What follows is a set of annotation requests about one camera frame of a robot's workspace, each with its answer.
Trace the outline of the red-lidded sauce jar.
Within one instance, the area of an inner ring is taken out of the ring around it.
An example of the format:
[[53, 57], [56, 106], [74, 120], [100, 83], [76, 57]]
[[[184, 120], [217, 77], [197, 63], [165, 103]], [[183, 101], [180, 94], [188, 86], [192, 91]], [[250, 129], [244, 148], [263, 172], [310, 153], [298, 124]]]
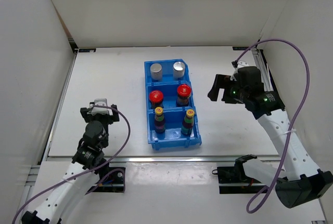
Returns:
[[189, 105], [189, 98], [191, 96], [191, 87], [187, 84], [181, 84], [177, 88], [176, 105], [178, 107], [186, 107]]
[[164, 96], [160, 90], [153, 90], [149, 93], [149, 101], [152, 109], [157, 107], [163, 108], [163, 99]]

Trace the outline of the silver-capped white shaker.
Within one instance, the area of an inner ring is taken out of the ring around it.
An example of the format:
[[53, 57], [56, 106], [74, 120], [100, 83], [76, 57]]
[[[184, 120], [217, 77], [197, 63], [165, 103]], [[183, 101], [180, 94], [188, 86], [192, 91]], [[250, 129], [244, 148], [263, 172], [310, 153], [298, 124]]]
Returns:
[[159, 63], [153, 63], [150, 66], [151, 79], [153, 81], [162, 81], [162, 65]]
[[177, 61], [173, 64], [173, 79], [182, 80], [185, 74], [186, 66], [183, 62]]

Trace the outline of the green-labelled sauce bottle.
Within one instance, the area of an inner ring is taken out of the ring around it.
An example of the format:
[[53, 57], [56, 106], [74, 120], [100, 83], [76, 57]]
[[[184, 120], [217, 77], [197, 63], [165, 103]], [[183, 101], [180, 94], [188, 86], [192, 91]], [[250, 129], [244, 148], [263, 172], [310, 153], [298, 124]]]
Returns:
[[186, 136], [191, 135], [194, 126], [194, 116], [195, 116], [195, 111], [193, 109], [188, 109], [186, 111], [181, 128], [181, 132], [183, 135]]

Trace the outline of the yellow-capped sauce bottle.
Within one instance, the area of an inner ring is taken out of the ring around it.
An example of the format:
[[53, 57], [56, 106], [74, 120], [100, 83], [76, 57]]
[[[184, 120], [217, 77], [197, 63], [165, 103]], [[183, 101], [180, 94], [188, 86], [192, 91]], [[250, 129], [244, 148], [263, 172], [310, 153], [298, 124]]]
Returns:
[[165, 118], [162, 107], [155, 108], [154, 125], [157, 133], [163, 133], [165, 131]]

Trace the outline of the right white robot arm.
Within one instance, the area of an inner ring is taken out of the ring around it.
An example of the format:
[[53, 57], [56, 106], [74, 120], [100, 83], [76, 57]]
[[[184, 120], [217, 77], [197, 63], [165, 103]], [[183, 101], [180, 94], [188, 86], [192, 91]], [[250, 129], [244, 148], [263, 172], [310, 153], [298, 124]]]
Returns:
[[285, 106], [275, 91], [266, 91], [261, 71], [255, 66], [237, 68], [233, 75], [217, 74], [208, 93], [217, 101], [223, 89], [222, 101], [243, 104], [268, 134], [280, 156], [281, 170], [261, 162], [255, 155], [237, 158], [232, 168], [218, 168], [218, 176], [227, 182], [257, 180], [264, 191], [274, 187], [277, 197], [287, 208], [320, 198], [332, 185], [332, 173], [322, 171], [302, 145]]

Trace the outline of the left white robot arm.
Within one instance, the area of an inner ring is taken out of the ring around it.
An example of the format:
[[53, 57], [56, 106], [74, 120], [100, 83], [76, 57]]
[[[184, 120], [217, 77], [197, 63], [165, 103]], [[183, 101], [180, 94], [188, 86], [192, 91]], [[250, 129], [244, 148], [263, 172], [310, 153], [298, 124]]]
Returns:
[[117, 106], [96, 99], [80, 113], [87, 125], [67, 171], [36, 209], [23, 214], [22, 223], [65, 223], [88, 190], [108, 179], [110, 167], [103, 149], [109, 145], [109, 125], [119, 121]]

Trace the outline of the black corner label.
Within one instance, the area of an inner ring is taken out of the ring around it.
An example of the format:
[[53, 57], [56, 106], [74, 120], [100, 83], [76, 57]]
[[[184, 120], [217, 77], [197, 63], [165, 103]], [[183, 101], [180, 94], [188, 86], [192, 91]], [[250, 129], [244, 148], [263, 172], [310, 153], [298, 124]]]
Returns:
[[95, 51], [96, 51], [96, 48], [80, 48], [78, 50], [78, 52], [81, 52], [81, 53], [92, 53]]

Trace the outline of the aluminium frame rail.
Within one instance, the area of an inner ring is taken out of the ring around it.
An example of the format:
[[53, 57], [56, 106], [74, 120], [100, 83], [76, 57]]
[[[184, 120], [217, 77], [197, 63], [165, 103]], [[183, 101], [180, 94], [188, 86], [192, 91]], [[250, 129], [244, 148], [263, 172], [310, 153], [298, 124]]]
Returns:
[[[237, 156], [118, 156], [111, 160], [114, 163], [153, 163], [153, 162], [234, 162], [240, 155]], [[258, 159], [264, 162], [279, 162], [278, 155], [259, 155]], [[48, 162], [69, 162], [72, 158], [69, 156], [49, 156]]]

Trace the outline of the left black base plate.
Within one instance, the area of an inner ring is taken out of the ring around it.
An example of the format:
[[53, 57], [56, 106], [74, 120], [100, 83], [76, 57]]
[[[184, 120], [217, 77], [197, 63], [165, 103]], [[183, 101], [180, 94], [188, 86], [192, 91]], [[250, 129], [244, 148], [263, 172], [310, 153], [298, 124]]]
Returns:
[[125, 192], [125, 163], [109, 163], [99, 170], [99, 180], [92, 185], [88, 192], [124, 193]]

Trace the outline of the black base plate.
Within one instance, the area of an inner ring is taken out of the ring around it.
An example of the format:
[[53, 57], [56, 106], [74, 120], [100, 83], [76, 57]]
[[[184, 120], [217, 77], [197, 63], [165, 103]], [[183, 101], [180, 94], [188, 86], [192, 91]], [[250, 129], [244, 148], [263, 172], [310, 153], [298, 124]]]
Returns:
[[219, 194], [256, 194], [264, 188], [264, 184], [253, 178], [240, 180], [233, 167], [217, 167], [212, 175], [218, 178]]
[[99, 180], [92, 185], [88, 192], [124, 193], [125, 192], [125, 163], [109, 163], [99, 170]]

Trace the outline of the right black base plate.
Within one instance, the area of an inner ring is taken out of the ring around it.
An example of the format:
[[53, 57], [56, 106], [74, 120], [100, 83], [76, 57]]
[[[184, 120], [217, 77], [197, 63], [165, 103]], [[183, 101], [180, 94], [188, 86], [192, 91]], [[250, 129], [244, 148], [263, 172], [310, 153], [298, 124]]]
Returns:
[[212, 175], [218, 178], [219, 194], [256, 194], [264, 188], [264, 184], [253, 178], [240, 180], [233, 167], [217, 167]]

